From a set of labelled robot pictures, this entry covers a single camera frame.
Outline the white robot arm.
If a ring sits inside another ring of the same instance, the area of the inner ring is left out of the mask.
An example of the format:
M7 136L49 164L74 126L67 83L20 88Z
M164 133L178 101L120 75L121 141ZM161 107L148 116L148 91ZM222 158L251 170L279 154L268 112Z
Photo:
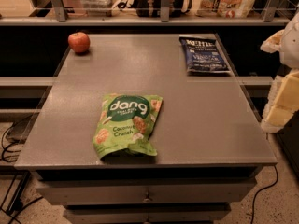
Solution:
M276 75L263 110L261 128L267 133L276 133L299 110L299 14L283 30L268 37L260 50L278 51L280 62L291 69L284 77Z

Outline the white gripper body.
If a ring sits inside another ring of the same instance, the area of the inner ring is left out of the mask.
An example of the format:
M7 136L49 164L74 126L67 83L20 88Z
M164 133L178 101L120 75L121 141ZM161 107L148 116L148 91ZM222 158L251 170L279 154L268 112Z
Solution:
M279 51L281 37L283 35L284 30L279 30L270 37L268 37L260 46L260 50L268 53L274 53Z

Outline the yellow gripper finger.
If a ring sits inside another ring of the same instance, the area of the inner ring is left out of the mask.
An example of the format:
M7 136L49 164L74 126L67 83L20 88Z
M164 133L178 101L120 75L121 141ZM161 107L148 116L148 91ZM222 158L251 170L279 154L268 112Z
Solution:
M299 72L289 73L282 79L274 105L293 112L299 110Z
M272 106L266 117L266 121L273 126L284 127L292 116L293 113L290 110Z

